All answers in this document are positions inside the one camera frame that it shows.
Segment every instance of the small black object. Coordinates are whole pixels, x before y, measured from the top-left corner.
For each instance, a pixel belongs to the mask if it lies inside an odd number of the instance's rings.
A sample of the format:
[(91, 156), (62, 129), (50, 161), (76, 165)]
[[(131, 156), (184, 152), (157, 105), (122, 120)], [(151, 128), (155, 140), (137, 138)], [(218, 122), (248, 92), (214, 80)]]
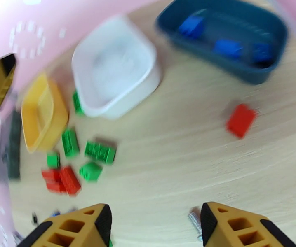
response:
[(31, 223), (32, 223), (34, 226), (38, 225), (38, 218), (37, 218), (36, 213), (32, 213), (32, 220), (31, 220)]

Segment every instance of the green lego brick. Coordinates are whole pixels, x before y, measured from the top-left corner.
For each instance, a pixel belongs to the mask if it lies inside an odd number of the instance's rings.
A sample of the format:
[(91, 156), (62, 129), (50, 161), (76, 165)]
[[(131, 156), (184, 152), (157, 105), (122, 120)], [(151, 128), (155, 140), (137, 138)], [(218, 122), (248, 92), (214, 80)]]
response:
[(90, 162), (83, 165), (79, 170), (79, 174), (86, 181), (97, 181), (101, 172), (102, 172), (102, 167), (94, 162)]
[(99, 143), (87, 142), (85, 156), (99, 160), (106, 164), (112, 164), (115, 159), (116, 149)]
[(80, 106), (78, 93), (76, 91), (73, 93), (73, 106), (75, 107), (75, 112), (77, 115), (80, 115), (80, 116), (84, 115), (82, 107)]
[(74, 130), (67, 129), (63, 132), (62, 144), (66, 158), (72, 158), (79, 154), (78, 141)]
[(60, 155), (57, 152), (47, 154), (47, 166), (50, 169), (60, 168)]

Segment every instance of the red lego brick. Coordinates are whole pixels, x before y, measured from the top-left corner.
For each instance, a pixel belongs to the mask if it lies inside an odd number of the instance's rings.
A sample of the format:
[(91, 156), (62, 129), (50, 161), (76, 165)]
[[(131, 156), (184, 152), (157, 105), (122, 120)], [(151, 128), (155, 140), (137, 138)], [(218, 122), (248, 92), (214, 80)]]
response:
[(227, 130), (238, 138), (243, 138), (255, 118), (256, 112), (253, 109), (250, 109), (246, 104), (240, 104), (227, 122)]
[(73, 172), (73, 169), (70, 165), (61, 169), (60, 177), (64, 187), (67, 190), (67, 193), (71, 196), (75, 196), (80, 190), (81, 185)]
[(66, 193), (66, 188), (61, 182), (55, 182), (55, 183), (46, 183), (46, 187), (51, 192), (56, 193)]
[(60, 182), (60, 171), (57, 169), (42, 170), (42, 177), (47, 182)]

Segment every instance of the blue lego brick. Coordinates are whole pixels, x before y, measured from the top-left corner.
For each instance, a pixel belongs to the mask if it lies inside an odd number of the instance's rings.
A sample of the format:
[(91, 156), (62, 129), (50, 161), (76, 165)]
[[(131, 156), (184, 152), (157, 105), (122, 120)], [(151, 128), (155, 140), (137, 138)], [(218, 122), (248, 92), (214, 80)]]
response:
[(56, 210), (50, 215), (50, 217), (55, 217), (55, 216), (59, 216), (59, 215), (61, 215), (61, 212)]
[(216, 41), (213, 51), (228, 58), (239, 59), (243, 54), (243, 46), (240, 42), (219, 39)]
[(269, 62), (272, 60), (272, 47), (267, 43), (253, 44), (253, 61), (255, 63)]
[(178, 31), (186, 37), (199, 38), (204, 31), (204, 18), (198, 16), (188, 17)]

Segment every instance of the dark blue plastic bin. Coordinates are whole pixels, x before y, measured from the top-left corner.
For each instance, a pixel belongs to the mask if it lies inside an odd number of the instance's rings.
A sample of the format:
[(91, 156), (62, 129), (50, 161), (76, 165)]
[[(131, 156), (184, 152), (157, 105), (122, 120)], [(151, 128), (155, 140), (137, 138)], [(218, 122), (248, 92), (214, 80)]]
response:
[[(179, 26), (189, 16), (204, 18), (204, 32), (198, 39), (181, 35)], [(174, 0), (157, 18), (158, 28), (178, 47), (207, 59), (235, 74), (245, 82), (261, 84), (276, 68), (287, 43), (288, 30), (275, 14), (240, 0)], [(226, 39), (243, 45), (237, 60), (216, 54), (217, 40)], [(257, 64), (254, 44), (271, 47), (268, 64)]]

